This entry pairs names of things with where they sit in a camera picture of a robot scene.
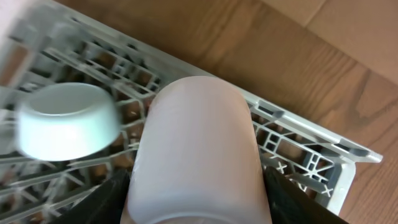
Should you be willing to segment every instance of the white bowl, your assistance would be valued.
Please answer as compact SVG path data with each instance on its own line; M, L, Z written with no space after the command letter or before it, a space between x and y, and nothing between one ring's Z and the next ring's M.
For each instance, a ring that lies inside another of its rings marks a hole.
M16 116L18 150L44 161L98 152L110 145L121 129L111 96L84 83L47 86L25 98Z

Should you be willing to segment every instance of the wooden surface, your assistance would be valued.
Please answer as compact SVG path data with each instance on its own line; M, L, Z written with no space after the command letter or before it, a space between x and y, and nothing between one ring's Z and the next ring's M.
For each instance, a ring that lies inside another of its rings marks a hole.
M256 0L61 0L384 155L358 164L340 213L398 222L398 87Z

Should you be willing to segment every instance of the white container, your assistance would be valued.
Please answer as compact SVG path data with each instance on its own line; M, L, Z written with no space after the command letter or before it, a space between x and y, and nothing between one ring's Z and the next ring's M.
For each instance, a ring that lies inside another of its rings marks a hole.
M17 110L16 144L26 156L65 161L111 144L121 125L113 99L97 86L62 83L23 99Z
M156 96L127 209L137 224L272 223L250 111L237 89L188 77Z

